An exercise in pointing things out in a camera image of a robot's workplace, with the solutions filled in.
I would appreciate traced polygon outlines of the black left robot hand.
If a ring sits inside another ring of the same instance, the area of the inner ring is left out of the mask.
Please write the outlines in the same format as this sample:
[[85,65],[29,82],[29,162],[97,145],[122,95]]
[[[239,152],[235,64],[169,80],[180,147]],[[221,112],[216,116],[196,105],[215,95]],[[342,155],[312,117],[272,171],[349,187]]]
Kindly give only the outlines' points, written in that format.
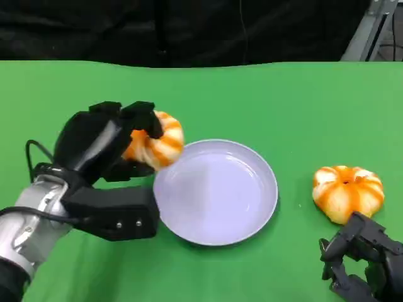
[[146,101],[126,107],[119,102],[104,101],[77,112],[59,134],[53,163],[93,185],[121,161],[133,142],[133,131],[144,130],[151,138],[162,136],[154,108],[154,103]]

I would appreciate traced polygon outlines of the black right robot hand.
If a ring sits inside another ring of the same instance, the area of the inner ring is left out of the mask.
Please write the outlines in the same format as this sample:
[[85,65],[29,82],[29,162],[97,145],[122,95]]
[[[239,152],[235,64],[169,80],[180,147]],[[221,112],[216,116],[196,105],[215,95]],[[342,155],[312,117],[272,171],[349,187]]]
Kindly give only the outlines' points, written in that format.
[[[402,301],[402,243],[385,227],[355,211],[331,240],[319,240],[322,279],[344,301]],[[368,262],[363,280],[347,274],[344,257]]]

